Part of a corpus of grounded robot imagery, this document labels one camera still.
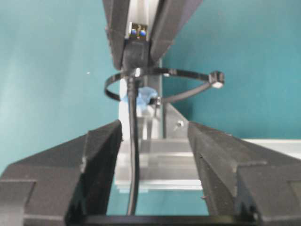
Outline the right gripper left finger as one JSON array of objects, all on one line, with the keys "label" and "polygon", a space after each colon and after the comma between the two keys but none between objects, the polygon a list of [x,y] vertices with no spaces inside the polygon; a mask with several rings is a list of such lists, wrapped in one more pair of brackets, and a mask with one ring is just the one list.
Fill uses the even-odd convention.
[{"label": "right gripper left finger", "polygon": [[3,226],[66,226],[107,212],[119,120],[16,161],[0,177]]}]

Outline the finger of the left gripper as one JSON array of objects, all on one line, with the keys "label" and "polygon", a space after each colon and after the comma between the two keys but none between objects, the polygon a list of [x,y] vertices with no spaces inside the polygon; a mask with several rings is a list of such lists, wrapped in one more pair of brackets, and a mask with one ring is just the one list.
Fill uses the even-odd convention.
[{"label": "finger of the left gripper", "polygon": [[113,65],[117,70],[122,67],[129,4],[129,0],[103,0],[107,21],[105,30],[111,48]]},{"label": "finger of the left gripper", "polygon": [[155,65],[172,46],[201,0],[160,0],[150,36],[149,65]]}]

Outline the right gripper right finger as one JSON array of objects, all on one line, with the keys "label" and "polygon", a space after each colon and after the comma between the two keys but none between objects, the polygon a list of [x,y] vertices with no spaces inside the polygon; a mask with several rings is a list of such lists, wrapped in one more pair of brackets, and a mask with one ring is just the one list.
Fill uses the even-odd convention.
[{"label": "right gripper right finger", "polygon": [[196,122],[188,139],[208,211],[256,216],[261,226],[301,223],[301,161]]}]

